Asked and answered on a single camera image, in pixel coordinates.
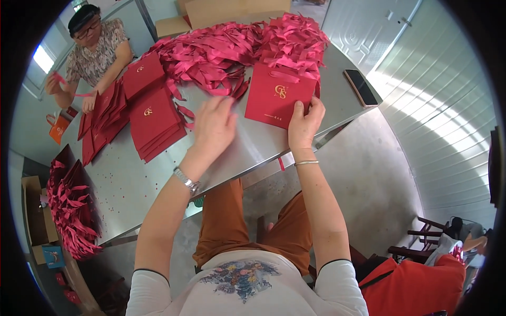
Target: gold logo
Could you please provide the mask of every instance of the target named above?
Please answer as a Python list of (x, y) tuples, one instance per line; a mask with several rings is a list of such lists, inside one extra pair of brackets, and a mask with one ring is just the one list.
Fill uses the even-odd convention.
[(274, 91), (279, 95), (280, 98), (285, 99), (286, 98), (286, 87), (283, 85), (277, 85), (274, 88)]
[(264, 114), (265, 116), (269, 116), (269, 117), (272, 117), (274, 119), (277, 119), (278, 121), (282, 121), (283, 119), (279, 116), (273, 116), (273, 115), (269, 115), (269, 114)]

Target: blue box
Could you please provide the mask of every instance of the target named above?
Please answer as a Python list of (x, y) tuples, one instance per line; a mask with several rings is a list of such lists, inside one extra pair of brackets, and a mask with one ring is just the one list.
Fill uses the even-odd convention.
[(48, 268), (60, 268), (65, 266), (62, 248), (60, 246), (42, 246), (42, 252)]

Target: floral print on shirt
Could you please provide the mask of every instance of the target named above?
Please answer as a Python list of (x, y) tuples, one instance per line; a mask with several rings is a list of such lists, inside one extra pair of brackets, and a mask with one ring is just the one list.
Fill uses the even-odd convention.
[(280, 276), (281, 273), (271, 263), (262, 261), (232, 261), (213, 269), (211, 274), (199, 282), (217, 284), (215, 293), (239, 295), (243, 304), (257, 293), (272, 288), (269, 276)]
[(68, 55), (65, 80), (68, 83), (77, 83), (83, 78), (90, 86), (95, 87), (116, 60), (116, 48), (126, 40), (128, 38), (120, 19), (102, 22), (102, 32), (94, 52), (76, 44)]

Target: ribbon handle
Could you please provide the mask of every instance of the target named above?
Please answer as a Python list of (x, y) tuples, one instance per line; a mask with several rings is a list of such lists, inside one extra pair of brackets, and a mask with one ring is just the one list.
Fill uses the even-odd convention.
[(190, 128), (190, 129), (193, 129), (195, 127), (195, 123), (188, 123), (185, 119), (185, 115), (188, 116), (189, 118), (191, 118), (192, 120), (195, 120), (195, 114), (193, 114), (193, 112), (191, 110), (189, 110), (188, 108), (185, 108), (184, 106), (182, 105), (179, 105), (177, 104), (176, 102), (174, 102), (176, 104), (176, 107), (177, 107), (177, 110), (178, 112), (181, 114), (182, 116), (182, 120), (183, 120), (183, 124), (186, 128)]
[(280, 78), (283, 79), (286, 82), (291, 83), (299, 83), (301, 80), (295, 76), (289, 75), (287, 73), (279, 72), (279, 71), (269, 71), (269, 76), (273, 78)]
[[(63, 79), (63, 77), (58, 72), (54, 72), (54, 76), (55, 76), (56, 80), (58, 80), (60, 83), (67, 84), (67, 82), (65, 81), (65, 79)], [(86, 93), (86, 94), (83, 94), (83, 95), (79, 95), (79, 94), (74, 94), (74, 95), (76, 97), (92, 97), (93, 96), (92, 93)]]
[(46, 115), (46, 121), (47, 121), (47, 122), (48, 122), (51, 126), (55, 126), (55, 124), (56, 124), (56, 117), (54, 117), (54, 116), (53, 116), (53, 115), (51, 115), (51, 114), (48, 114), (48, 115)]

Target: woman's left hand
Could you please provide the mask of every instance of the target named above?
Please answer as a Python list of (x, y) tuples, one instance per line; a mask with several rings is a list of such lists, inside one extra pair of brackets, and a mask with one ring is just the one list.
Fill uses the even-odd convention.
[(84, 114), (91, 113), (95, 108), (95, 100), (97, 99), (97, 91), (92, 91), (91, 97), (84, 97), (82, 99), (82, 111)]

